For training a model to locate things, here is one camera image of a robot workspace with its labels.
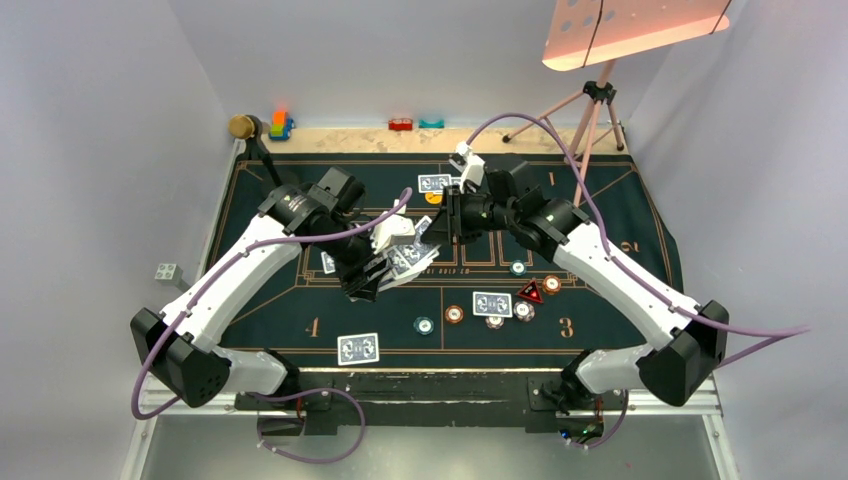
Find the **yellow dealer button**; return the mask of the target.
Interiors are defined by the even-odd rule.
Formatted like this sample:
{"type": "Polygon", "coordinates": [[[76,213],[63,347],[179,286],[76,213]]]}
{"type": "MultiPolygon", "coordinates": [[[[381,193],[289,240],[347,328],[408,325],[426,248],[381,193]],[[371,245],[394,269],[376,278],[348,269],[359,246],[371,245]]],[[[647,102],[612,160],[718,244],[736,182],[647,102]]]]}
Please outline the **yellow dealer button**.
{"type": "Polygon", "coordinates": [[[426,202],[431,204],[431,205],[439,205],[442,202],[442,199],[443,199],[442,195],[437,194],[435,192],[427,192],[425,194],[426,202]]]}

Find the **orange red chip stack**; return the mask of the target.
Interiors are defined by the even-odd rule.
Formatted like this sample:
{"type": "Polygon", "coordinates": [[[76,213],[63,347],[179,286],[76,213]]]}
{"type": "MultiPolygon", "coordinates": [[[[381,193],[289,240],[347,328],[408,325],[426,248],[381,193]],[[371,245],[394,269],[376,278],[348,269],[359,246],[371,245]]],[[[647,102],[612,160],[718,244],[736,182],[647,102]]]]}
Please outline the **orange red chip stack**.
{"type": "Polygon", "coordinates": [[[458,324],[464,319],[464,310],[459,305],[450,305],[444,312],[445,321],[458,324]]]}

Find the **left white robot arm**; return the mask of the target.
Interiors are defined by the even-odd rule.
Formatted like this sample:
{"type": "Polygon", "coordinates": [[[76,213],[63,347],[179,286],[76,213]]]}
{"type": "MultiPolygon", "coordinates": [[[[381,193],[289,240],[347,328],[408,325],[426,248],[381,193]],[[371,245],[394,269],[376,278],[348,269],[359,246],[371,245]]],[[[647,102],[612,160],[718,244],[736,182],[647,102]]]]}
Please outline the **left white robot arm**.
{"type": "Polygon", "coordinates": [[[222,392],[259,394],[272,408],[284,409],[297,399],[295,367],[268,352],[250,354],[221,347],[234,316],[258,290],[302,251],[327,253],[345,295],[375,300],[389,271],[373,237],[400,217],[413,190],[405,188],[396,204],[376,219],[353,226],[346,213],[362,196],[363,185],[336,167],[316,184],[282,184],[260,204],[257,214],[230,250],[180,297],[161,309],[141,309],[131,320],[131,333],[142,361],[132,392],[132,412],[152,418],[162,407],[144,413],[140,392],[152,374],[176,401],[197,408],[222,392]]]}

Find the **dealt card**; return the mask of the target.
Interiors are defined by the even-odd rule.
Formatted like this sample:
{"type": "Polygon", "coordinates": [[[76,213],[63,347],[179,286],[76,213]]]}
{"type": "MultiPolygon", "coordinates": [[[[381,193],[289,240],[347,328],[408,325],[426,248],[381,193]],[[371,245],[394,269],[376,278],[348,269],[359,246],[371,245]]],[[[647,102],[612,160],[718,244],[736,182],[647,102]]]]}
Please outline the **dealt card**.
{"type": "Polygon", "coordinates": [[[426,174],[417,176],[417,188],[419,193],[440,194],[446,186],[452,182],[450,174],[426,174]]]}
{"type": "Polygon", "coordinates": [[[335,260],[326,252],[321,252],[322,269],[326,275],[336,272],[335,260]]]}
{"type": "Polygon", "coordinates": [[[472,292],[474,316],[511,318],[513,316],[512,295],[499,292],[472,292]]]}
{"type": "Polygon", "coordinates": [[[344,335],[337,338],[339,366],[370,364],[379,360],[379,336],[376,332],[344,335]]]}

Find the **green blue chips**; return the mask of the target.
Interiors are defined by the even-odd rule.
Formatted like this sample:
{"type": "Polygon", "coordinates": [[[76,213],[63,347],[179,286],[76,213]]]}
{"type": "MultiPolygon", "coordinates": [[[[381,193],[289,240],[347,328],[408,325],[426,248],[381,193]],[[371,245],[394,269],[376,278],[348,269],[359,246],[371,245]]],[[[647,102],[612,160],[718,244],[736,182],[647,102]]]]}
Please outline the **green blue chips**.
{"type": "Polygon", "coordinates": [[[509,266],[510,274],[516,277],[524,276],[527,272],[527,266],[520,260],[514,260],[509,266]]]}

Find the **peach blue chip stack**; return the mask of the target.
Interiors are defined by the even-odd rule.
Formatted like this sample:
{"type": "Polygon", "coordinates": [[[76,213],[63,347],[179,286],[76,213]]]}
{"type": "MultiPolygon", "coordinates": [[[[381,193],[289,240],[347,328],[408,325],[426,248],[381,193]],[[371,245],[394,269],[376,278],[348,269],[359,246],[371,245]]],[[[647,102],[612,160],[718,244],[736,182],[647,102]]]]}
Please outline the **peach blue chip stack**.
{"type": "Polygon", "coordinates": [[[485,324],[489,329],[501,329],[505,324],[505,319],[501,317],[489,316],[485,318],[485,324]]]}

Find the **peach blue chips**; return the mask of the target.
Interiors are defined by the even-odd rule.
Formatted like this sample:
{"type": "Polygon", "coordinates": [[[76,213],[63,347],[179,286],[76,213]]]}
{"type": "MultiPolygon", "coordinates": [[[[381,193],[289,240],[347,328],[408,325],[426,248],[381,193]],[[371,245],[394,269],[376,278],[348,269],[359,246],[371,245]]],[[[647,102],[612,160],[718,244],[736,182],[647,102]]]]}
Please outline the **peach blue chips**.
{"type": "Polygon", "coordinates": [[[513,314],[520,322],[530,322],[535,317],[535,308],[529,302],[517,301],[513,306],[513,314]]]}

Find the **green blue chip stack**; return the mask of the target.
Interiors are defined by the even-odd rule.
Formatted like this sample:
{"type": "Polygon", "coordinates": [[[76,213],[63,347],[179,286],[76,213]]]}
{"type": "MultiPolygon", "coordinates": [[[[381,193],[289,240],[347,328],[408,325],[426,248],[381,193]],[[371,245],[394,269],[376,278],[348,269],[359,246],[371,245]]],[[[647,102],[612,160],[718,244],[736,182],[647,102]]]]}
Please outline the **green blue chip stack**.
{"type": "Polygon", "coordinates": [[[426,316],[419,316],[413,321],[413,328],[419,335],[430,335],[435,330],[435,323],[426,316]]]}

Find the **red black all-in triangle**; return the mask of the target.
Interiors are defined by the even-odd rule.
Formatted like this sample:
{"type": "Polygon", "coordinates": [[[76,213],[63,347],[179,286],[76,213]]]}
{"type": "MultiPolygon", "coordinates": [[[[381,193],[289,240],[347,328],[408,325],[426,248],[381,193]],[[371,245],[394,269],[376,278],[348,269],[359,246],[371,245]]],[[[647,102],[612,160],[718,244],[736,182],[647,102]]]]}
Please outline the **red black all-in triangle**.
{"type": "Polygon", "coordinates": [[[543,304],[544,299],[542,297],[542,290],[535,278],[531,279],[524,286],[522,286],[517,292],[516,296],[522,300],[532,302],[535,304],[543,304]]]}

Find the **stack of playing cards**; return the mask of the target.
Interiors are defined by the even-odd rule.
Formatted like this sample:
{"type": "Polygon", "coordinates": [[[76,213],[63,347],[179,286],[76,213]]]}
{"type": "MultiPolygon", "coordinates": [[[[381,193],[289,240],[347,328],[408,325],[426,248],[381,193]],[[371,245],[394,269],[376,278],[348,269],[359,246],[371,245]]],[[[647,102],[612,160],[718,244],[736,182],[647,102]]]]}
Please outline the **stack of playing cards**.
{"type": "Polygon", "coordinates": [[[421,234],[431,224],[432,219],[429,216],[422,217],[416,224],[416,239],[413,244],[399,245],[390,248],[387,251],[387,258],[394,255],[400,255],[407,264],[413,265],[419,260],[425,260],[428,264],[438,256],[438,245],[428,245],[421,242],[421,234]]]}

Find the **orange chips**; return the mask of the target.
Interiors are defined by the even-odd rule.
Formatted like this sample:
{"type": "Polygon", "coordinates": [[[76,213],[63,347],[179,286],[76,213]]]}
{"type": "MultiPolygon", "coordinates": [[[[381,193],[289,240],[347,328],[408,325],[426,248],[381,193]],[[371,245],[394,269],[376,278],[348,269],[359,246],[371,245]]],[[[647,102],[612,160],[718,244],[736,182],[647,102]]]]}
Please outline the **orange chips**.
{"type": "Polygon", "coordinates": [[[548,275],[543,279],[542,289],[548,295],[555,295],[561,291],[562,281],[558,276],[548,275]]]}

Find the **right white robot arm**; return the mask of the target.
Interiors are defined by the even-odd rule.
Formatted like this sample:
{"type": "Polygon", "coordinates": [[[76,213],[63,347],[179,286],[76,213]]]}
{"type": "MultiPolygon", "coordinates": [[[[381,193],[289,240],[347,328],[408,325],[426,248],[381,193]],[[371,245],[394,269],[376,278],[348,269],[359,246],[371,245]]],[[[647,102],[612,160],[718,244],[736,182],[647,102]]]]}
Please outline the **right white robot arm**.
{"type": "Polygon", "coordinates": [[[646,389],[681,407],[719,366],[729,324],[718,302],[699,304],[650,274],[609,243],[601,221],[567,199],[544,197],[530,165],[509,154],[486,163],[454,153],[459,184],[448,184],[439,212],[422,235],[427,244],[466,244],[507,231],[522,247],[577,276],[638,330],[642,345],[585,350],[561,372],[551,400],[584,407],[615,389],[646,389]]]}

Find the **blue playing card deck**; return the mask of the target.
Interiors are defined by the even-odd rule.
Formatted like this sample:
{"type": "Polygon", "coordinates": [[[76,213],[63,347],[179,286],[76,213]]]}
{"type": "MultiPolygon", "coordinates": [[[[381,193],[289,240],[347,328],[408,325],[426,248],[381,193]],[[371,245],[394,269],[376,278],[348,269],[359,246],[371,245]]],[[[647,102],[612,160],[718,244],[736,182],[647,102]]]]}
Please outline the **blue playing card deck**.
{"type": "Polygon", "coordinates": [[[380,280],[378,292],[407,284],[417,278],[428,267],[428,263],[425,260],[419,260],[417,263],[409,265],[400,255],[390,256],[388,263],[390,269],[380,280]]]}

